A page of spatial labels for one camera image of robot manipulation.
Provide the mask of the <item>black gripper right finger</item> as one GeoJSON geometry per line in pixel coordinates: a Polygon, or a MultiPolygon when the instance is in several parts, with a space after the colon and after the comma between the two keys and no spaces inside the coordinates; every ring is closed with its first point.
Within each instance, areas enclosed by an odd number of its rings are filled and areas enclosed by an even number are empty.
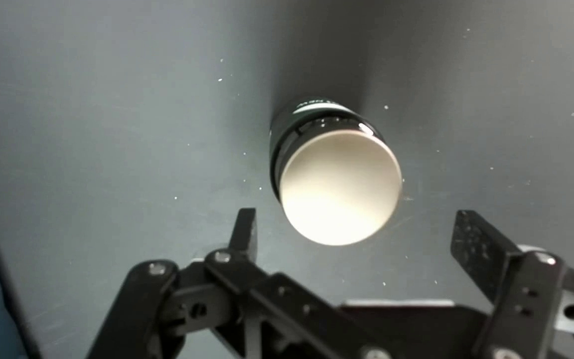
{"type": "Polygon", "coordinates": [[[552,341],[574,337],[574,267],[516,245],[472,209],[454,217],[450,255],[492,303],[474,343],[478,359],[564,359],[552,341]]]}

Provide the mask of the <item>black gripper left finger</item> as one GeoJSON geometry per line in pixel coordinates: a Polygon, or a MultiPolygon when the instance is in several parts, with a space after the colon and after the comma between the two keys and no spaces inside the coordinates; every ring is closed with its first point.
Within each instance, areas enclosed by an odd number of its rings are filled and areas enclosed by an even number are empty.
{"type": "Polygon", "coordinates": [[[133,265],[87,359],[175,359],[191,333],[211,331],[237,359],[327,359],[327,305],[255,263],[257,211],[237,211],[231,239],[187,267],[133,265]]]}

